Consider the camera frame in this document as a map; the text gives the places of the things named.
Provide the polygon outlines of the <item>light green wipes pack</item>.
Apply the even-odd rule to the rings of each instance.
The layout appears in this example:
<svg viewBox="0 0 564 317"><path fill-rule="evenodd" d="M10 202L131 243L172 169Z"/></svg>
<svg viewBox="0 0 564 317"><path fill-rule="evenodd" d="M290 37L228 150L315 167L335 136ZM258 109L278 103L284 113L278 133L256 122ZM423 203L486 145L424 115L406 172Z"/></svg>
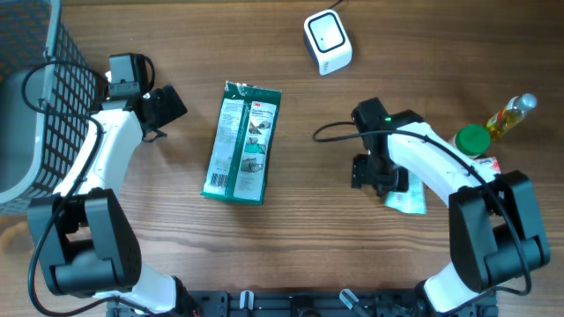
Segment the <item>light green wipes pack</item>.
<svg viewBox="0 0 564 317"><path fill-rule="evenodd" d="M417 175L409 172L408 184L409 188L406 192L389 192L385 197L384 205L405 214L425 215L427 203L424 183Z"/></svg>

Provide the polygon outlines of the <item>green white round can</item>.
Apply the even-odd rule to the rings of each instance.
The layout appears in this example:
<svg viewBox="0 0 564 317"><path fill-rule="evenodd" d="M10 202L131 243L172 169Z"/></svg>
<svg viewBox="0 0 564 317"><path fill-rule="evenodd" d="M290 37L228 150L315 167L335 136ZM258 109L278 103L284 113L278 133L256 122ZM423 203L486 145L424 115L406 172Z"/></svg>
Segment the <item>green white round can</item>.
<svg viewBox="0 0 564 317"><path fill-rule="evenodd" d="M483 126L469 124L460 129L449 143L471 159L482 155L491 145L491 137Z"/></svg>

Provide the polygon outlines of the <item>green gloves package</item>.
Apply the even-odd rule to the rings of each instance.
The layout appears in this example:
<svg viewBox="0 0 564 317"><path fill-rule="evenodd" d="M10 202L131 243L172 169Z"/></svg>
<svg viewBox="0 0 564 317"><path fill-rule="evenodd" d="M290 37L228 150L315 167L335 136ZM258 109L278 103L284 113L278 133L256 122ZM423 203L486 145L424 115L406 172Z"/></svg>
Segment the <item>green gloves package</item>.
<svg viewBox="0 0 564 317"><path fill-rule="evenodd" d="M201 195L260 205L282 92L227 81Z"/></svg>

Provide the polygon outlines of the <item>yellow liquid glass bottle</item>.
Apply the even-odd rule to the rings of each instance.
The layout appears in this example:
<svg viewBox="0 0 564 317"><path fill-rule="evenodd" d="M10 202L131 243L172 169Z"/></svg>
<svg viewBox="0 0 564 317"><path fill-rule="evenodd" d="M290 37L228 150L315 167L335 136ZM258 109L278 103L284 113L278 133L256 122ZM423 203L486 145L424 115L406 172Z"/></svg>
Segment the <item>yellow liquid glass bottle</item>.
<svg viewBox="0 0 564 317"><path fill-rule="evenodd" d="M537 106L537 98L532 93L515 96L508 104L486 122L486 130L493 141L499 140L509 130L521 122Z"/></svg>

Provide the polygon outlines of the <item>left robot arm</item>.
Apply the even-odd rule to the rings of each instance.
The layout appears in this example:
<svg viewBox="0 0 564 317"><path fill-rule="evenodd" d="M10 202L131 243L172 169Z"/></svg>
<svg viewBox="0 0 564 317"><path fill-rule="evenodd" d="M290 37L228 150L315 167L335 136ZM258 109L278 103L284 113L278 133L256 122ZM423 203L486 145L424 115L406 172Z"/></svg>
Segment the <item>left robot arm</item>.
<svg viewBox="0 0 564 317"><path fill-rule="evenodd" d="M131 156L147 134L187 111L171 85L155 88L152 60L142 54L109 58L111 77L89 112L71 114L89 124L70 172L53 194L34 198L27 218L35 249L28 270L34 308L54 315L39 300L40 270L56 296L90 299L75 316L109 303L108 313L127 306L143 316L195 316L200 307L176 276L142 262L140 246L118 201Z"/></svg>

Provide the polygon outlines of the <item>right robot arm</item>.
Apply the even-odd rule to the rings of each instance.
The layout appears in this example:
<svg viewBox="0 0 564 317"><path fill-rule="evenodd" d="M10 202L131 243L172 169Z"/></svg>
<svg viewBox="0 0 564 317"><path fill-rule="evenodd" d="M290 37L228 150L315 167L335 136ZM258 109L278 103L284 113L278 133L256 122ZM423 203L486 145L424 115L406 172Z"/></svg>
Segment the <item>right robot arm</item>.
<svg viewBox="0 0 564 317"><path fill-rule="evenodd" d="M379 196L405 192L414 174L449 208L450 262L419 287L429 314L459 312L550 261L538 200L524 173L478 164L420 115L389 114L377 98L354 108L352 121L366 149L353 160L353 187L371 185Z"/></svg>

